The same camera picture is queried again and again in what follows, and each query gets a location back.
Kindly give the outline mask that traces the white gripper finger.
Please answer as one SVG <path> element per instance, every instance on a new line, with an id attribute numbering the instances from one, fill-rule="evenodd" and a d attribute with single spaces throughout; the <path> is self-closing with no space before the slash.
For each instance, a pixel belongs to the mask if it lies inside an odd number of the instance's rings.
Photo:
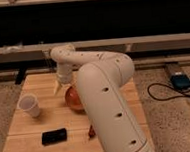
<path id="1" fill-rule="evenodd" d="M 62 88 L 62 84 L 60 84 L 59 82 L 56 82 L 56 83 L 54 84 L 54 87 L 53 87 L 53 89 L 54 89 L 54 94 L 58 94 L 59 91 L 61 90 L 61 88 Z"/>

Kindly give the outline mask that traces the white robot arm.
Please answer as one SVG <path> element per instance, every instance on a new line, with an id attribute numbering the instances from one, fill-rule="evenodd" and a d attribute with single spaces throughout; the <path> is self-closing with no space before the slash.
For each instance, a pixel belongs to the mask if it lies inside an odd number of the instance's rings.
<path id="1" fill-rule="evenodd" d="M 78 51 L 61 45 L 50 51 L 56 85 L 75 83 L 104 152 L 155 152 L 120 88 L 134 74 L 130 56 L 110 51 Z"/>

